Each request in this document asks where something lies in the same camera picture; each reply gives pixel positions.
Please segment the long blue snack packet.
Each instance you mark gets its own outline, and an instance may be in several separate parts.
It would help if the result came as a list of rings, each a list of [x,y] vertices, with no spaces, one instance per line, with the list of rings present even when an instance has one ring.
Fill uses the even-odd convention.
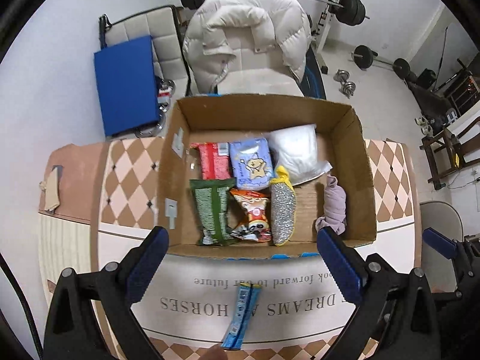
[[[247,282],[240,283],[233,318],[221,343],[221,347],[224,350],[241,349],[261,289],[262,287],[258,284]]]

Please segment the green snack packet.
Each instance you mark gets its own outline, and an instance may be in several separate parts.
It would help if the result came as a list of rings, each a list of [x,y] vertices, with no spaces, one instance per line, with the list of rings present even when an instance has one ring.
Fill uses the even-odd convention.
[[[235,242],[228,225],[229,192],[235,184],[234,178],[190,180],[190,191],[202,227],[200,245],[227,246]]]

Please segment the white puffer jacket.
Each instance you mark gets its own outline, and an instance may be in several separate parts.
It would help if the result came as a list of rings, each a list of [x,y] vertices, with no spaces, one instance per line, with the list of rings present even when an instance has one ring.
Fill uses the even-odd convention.
[[[182,50],[201,94],[299,96],[310,44],[299,2],[207,0],[193,14]]]

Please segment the barbell on floor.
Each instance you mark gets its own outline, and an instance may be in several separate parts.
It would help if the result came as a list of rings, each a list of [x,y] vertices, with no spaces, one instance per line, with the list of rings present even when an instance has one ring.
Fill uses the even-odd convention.
[[[359,45],[352,51],[352,59],[355,65],[362,70],[371,68],[374,63],[390,66],[401,80],[406,79],[411,72],[411,67],[405,59],[397,58],[394,62],[388,61],[379,57],[376,51],[365,45]]]

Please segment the grey round chair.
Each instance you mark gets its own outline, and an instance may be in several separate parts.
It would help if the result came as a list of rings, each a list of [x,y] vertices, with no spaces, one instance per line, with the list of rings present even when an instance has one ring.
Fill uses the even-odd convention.
[[[430,201],[420,205],[422,234],[427,228],[442,233],[448,239],[460,243],[464,239],[464,229],[457,210],[446,202]]]

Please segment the white padded chair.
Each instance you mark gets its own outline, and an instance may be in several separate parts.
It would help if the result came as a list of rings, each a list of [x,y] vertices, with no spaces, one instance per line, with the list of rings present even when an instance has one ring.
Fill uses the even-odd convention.
[[[188,86],[191,78],[181,50],[179,23],[173,5],[144,10],[114,23],[109,21],[107,15],[102,15],[98,18],[100,48],[149,37],[155,74],[172,80],[177,86]]]

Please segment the open cardboard box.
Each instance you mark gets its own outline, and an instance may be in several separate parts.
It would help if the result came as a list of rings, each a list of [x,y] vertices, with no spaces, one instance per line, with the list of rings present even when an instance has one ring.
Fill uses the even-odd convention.
[[[297,257],[317,249],[331,178],[346,194],[343,241],[374,242],[373,176],[351,106],[275,94],[186,97],[162,146],[158,223],[171,254]]]

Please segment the white plastic bag pack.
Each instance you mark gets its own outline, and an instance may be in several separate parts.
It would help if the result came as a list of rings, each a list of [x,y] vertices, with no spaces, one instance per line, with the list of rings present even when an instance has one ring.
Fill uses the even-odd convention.
[[[283,166],[293,186],[315,180],[333,169],[330,162],[318,158],[315,124],[273,131],[266,135],[275,168]]]

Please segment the orange red snack packet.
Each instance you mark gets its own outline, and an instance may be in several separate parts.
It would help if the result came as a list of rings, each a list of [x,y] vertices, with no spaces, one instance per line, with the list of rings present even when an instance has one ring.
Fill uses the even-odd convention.
[[[272,233],[267,218],[269,197],[264,193],[240,189],[231,189],[230,194],[245,213],[231,235],[240,241],[270,242]]]

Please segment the purple cloth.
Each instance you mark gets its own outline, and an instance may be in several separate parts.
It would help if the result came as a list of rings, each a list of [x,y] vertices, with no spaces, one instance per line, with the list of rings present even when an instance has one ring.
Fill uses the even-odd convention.
[[[324,213],[315,222],[315,228],[319,232],[322,228],[330,227],[341,235],[346,230],[347,195],[345,190],[338,184],[338,179],[333,175],[327,175],[324,188]]]

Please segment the black exercise bike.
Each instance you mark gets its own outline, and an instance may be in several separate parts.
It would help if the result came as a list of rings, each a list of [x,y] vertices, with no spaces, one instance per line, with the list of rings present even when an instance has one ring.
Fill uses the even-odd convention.
[[[479,102],[479,55],[468,66],[457,62],[462,68],[438,88],[434,88],[435,73],[431,69],[425,69],[420,76],[410,72],[406,80],[433,135],[452,123],[448,120],[452,111],[460,118]]]

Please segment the chrome dumbbell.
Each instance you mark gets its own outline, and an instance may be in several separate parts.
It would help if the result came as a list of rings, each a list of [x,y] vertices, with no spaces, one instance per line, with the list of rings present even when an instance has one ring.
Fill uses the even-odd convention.
[[[343,69],[338,69],[334,75],[334,80],[340,83],[340,92],[347,98],[351,98],[356,91],[356,84],[350,80],[350,73]]]

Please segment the white weight bench rack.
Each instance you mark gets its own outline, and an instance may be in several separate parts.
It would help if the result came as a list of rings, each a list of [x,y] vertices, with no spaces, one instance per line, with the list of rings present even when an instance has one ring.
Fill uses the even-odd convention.
[[[328,0],[328,2],[339,2],[339,0]],[[318,22],[312,32],[312,47],[315,50],[316,59],[320,68],[320,72],[326,75],[329,72],[327,63],[324,61],[321,52],[326,43],[326,39],[331,28],[332,19],[334,18],[334,7],[327,4],[321,12]]]

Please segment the blue cartoon tissue pack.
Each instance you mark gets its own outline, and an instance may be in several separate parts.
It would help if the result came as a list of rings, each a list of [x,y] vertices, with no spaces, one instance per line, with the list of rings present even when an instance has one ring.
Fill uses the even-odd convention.
[[[273,175],[269,144],[263,137],[229,144],[229,157],[236,188],[248,191],[267,189]]]

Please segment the cardboard scrap piece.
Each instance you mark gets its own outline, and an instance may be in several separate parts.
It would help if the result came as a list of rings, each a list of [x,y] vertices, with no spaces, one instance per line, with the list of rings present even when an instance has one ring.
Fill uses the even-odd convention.
[[[55,213],[61,204],[59,182],[62,174],[63,167],[61,165],[54,165],[47,177],[39,184],[41,191],[44,193],[44,202],[41,208],[48,214]]]

